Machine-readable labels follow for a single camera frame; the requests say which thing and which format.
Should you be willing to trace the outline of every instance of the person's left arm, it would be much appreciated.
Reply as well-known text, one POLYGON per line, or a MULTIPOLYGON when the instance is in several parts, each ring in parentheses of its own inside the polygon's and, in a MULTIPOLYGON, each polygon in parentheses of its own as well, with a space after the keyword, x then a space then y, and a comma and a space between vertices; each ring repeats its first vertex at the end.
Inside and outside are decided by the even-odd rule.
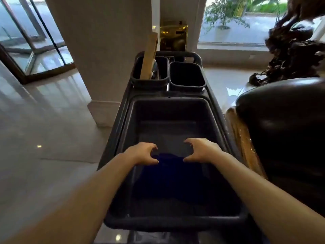
POLYGON ((116 155, 75 190, 57 210, 4 244, 92 243, 121 183, 136 164, 154 165, 150 156, 157 146, 139 143, 116 155))

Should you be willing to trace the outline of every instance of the green foliage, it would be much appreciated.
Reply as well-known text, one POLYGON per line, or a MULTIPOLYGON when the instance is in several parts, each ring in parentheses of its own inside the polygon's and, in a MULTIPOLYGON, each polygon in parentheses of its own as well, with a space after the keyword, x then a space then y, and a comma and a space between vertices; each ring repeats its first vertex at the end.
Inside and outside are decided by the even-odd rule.
POLYGON ((220 29, 229 29, 226 24, 234 20, 238 25, 242 25, 245 28, 249 28, 249 24, 239 16, 236 16, 238 11, 238 3, 233 3, 230 0, 215 0, 211 5, 205 9, 205 23, 209 24, 206 28, 206 32, 209 32, 215 27, 215 23, 220 20, 220 29))
POLYGON ((287 11, 288 5, 287 3, 267 3, 258 6, 247 6, 248 12, 254 13, 284 13, 287 11))
POLYGON ((277 3, 279 0, 254 0, 252 2, 252 6, 257 6, 258 4, 261 4, 265 1, 269 1, 269 3, 277 3))

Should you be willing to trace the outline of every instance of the wooden armrest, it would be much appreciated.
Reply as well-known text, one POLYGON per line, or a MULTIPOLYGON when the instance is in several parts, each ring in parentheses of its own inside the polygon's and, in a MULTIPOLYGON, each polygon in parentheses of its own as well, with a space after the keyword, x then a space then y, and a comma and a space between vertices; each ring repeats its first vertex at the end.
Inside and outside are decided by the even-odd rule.
POLYGON ((246 162, 245 165, 263 178, 267 179, 263 165, 253 146, 248 127, 238 117, 235 108, 227 110, 225 113, 225 119, 234 133, 236 144, 246 162))

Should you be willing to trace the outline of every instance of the plastic container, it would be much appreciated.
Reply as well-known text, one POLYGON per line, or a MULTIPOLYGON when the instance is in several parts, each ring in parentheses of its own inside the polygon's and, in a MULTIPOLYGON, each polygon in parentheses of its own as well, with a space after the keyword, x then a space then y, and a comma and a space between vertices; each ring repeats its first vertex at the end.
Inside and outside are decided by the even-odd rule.
POLYGON ((201 92, 206 86, 202 69, 196 63, 171 62, 170 91, 201 92))
POLYGON ((184 140, 207 138, 223 147, 204 98, 137 97, 130 103, 117 153, 138 142, 158 146, 160 164, 136 166, 104 219, 110 228, 147 232, 206 230, 244 221, 246 209, 211 164, 183 163, 193 150, 184 140))
POLYGON ((141 89, 166 89, 167 88, 167 85, 169 83, 168 58, 156 56, 155 59, 158 64, 160 79, 140 80, 143 56, 137 57, 130 77, 134 88, 141 88, 141 89))

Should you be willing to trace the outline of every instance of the hand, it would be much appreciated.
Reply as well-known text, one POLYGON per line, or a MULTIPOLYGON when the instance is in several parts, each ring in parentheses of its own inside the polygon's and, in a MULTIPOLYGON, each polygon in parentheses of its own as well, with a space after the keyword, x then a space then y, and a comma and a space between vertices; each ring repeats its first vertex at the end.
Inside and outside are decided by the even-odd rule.
POLYGON ((126 160, 132 161, 134 164, 155 165, 159 161, 150 156, 153 149, 158 149, 156 144, 140 142, 127 148, 123 154, 126 160))
POLYGON ((224 155, 221 148, 206 138, 188 138, 184 141, 193 146, 193 154, 184 158, 184 162, 212 162, 224 155))

